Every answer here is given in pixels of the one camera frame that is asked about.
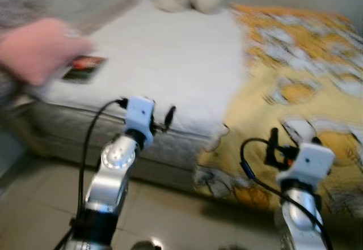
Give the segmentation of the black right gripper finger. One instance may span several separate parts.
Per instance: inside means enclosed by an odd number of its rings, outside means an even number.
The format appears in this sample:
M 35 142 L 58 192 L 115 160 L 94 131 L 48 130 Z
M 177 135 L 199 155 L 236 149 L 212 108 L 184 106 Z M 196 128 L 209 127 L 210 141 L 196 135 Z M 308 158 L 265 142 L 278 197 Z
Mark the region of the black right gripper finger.
M 267 148 L 265 149 L 265 164 L 280 169 L 280 162 L 276 159 L 276 149 L 279 144 L 279 130 L 272 128 L 269 139 L 267 139 Z

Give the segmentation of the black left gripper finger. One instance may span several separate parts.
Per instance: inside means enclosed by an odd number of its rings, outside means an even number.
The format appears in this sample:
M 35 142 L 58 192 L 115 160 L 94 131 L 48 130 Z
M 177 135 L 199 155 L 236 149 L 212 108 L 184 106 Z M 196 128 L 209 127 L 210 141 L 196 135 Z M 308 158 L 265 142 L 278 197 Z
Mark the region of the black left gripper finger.
M 161 123 L 162 132 L 166 133 L 166 131 L 168 131 L 170 129 L 170 126 L 174 120 L 175 112 L 176 112 L 176 106 L 172 105 L 169 108 L 168 112 L 166 113 L 163 123 Z

